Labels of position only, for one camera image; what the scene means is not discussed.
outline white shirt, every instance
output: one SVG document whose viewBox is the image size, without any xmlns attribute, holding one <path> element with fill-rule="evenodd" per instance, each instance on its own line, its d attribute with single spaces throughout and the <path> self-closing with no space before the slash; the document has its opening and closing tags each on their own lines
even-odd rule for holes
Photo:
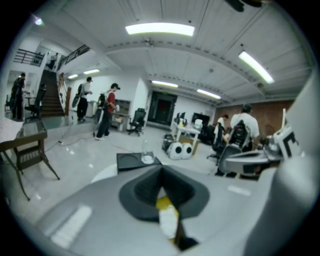
<svg viewBox="0 0 320 256">
<path fill-rule="evenodd" d="M 250 131 L 250 137 L 252 139 L 259 136 L 257 119 L 248 113 L 234 114 L 230 122 L 231 128 L 233 129 L 241 120 L 243 120 L 243 123 Z"/>
<path fill-rule="evenodd" d="M 85 94 L 85 92 L 89 92 L 90 91 L 90 83 L 89 82 L 86 82 L 82 85 L 82 92 L 83 92 L 83 95 L 81 96 L 81 98 L 87 98 L 87 95 Z"/>
<path fill-rule="evenodd" d="M 218 119 L 217 123 L 220 123 L 221 126 L 222 126 L 223 128 L 225 128 L 225 120 L 224 120 L 223 117 L 220 117 L 220 118 Z M 214 128 L 215 137 L 217 137 L 218 130 L 219 130 L 219 125 L 217 124 L 217 125 L 215 126 L 215 128 Z"/>
</svg>

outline door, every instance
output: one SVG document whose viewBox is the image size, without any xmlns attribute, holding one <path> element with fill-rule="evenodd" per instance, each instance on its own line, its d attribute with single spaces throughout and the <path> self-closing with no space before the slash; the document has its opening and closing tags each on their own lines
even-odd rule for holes
<svg viewBox="0 0 320 256">
<path fill-rule="evenodd" d="M 170 107 L 172 102 L 164 99 L 159 99 L 158 106 L 156 109 L 155 114 L 155 121 L 160 124 L 167 124 L 169 113 L 170 113 Z"/>
</svg>

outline doorway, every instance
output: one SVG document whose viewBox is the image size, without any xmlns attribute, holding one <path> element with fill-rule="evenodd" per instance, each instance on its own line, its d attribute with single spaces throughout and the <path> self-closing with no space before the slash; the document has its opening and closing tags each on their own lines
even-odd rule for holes
<svg viewBox="0 0 320 256">
<path fill-rule="evenodd" d="M 154 91 L 152 93 L 148 121 L 170 126 L 176 101 L 176 95 Z"/>
<path fill-rule="evenodd" d="M 155 114 L 155 121 L 160 124 L 167 124 L 170 114 L 171 101 L 159 99 Z"/>
</svg>

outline staircase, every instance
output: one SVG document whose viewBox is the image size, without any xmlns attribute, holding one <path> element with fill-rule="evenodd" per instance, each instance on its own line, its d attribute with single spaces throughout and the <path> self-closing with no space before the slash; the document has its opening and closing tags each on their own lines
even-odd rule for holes
<svg viewBox="0 0 320 256">
<path fill-rule="evenodd" d="M 56 73 L 44 70 L 42 73 L 40 84 L 46 85 L 46 92 L 42 100 L 41 116 L 43 118 L 64 117 L 65 112 L 61 106 L 59 99 Z"/>
</svg>

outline black tray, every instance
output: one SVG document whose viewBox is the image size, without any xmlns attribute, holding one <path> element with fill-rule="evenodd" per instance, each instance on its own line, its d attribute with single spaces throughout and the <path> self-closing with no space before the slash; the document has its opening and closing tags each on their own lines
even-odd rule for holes
<svg viewBox="0 0 320 256">
<path fill-rule="evenodd" d="M 153 163 L 145 164 L 141 161 L 141 153 L 120 153 L 116 154 L 116 165 L 118 173 L 120 173 L 146 166 L 161 165 L 161 162 L 158 158 L 155 158 Z"/>
</svg>

